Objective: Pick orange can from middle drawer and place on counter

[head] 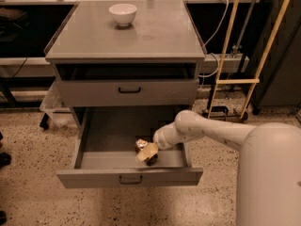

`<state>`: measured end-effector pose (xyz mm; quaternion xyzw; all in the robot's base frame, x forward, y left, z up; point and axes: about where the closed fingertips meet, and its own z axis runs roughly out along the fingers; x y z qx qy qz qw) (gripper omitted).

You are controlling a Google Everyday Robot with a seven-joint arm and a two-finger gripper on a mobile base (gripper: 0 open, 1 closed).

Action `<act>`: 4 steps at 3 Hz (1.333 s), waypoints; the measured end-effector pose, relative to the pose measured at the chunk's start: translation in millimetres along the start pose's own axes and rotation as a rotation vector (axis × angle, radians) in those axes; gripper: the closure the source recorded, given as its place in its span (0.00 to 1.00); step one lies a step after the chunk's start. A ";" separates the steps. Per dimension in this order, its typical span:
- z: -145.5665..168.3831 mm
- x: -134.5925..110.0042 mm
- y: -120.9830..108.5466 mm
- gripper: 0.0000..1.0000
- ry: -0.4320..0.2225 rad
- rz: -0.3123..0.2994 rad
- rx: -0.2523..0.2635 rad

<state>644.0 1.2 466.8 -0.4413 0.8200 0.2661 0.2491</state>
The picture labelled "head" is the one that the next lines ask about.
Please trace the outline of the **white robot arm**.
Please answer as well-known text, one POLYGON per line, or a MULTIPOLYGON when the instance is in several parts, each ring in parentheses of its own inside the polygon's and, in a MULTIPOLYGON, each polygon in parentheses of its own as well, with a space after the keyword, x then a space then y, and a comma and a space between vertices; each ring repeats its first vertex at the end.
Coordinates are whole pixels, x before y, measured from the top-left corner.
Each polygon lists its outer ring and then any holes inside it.
POLYGON ((209 137, 239 152, 236 226, 301 226, 301 129, 286 123, 259 126, 206 119, 191 110, 139 139, 146 161, 178 143, 209 137))

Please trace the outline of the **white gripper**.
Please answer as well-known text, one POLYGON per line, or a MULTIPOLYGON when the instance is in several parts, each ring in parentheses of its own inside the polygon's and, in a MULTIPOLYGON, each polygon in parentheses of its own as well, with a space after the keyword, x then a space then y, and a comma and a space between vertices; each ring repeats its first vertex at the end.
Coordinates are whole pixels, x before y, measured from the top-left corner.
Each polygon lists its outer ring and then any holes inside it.
POLYGON ((138 145, 138 153, 135 157, 137 161, 143 162, 155 156, 159 149, 167 150, 180 143, 182 133, 176 128, 174 122, 158 129, 153 136, 154 143, 138 145))

